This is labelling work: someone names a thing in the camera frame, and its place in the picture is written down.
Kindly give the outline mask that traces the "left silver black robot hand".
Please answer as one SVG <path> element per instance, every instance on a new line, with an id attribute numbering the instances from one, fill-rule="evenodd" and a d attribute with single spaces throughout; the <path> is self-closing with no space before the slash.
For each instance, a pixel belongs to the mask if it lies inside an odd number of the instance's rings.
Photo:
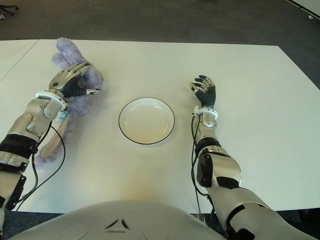
<path id="1" fill-rule="evenodd" d="M 83 88 L 78 81 L 90 69 L 89 62 L 74 64 L 62 69 L 49 83 L 48 91 L 62 98 L 95 95 L 101 92 L 99 88 Z"/>

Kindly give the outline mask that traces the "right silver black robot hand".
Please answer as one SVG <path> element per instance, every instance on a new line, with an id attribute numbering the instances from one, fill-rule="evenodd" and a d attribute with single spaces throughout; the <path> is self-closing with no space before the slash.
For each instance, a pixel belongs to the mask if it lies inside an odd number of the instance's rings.
<path id="1" fill-rule="evenodd" d="M 199 75 L 189 87 L 199 100 L 202 107 L 214 108 L 216 102 L 216 85 L 205 75 Z"/>

